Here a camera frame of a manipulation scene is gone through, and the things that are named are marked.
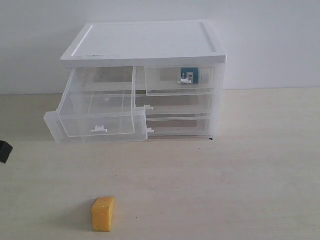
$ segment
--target white wall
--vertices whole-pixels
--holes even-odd
[[[213,19],[225,89],[320,86],[319,0],[7,0],[0,94],[62,93],[59,59],[87,22]]]

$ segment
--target plastic drawer unit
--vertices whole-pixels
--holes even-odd
[[[227,55],[209,21],[89,23],[61,60],[56,142],[215,137]]]

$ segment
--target yellow block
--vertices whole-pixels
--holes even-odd
[[[115,197],[98,197],[91,207],[92,227],[95,232],[110,232]]]

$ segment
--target light wooden surface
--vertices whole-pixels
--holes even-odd
[[[318,240],[320,89],[224,91],[215,142],[57,146],[60,95],[0,96],[1,240]],[[115,196],[110,233],[90,207]]]

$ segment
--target drawer handle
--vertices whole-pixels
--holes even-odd
[[[96,125],[94,130],[91,130],[92,134],[94,134],[94,133],[106,133],[106,132],[107,132],[107,129],[105,129],[104,125],[102,125],[102,126]]]

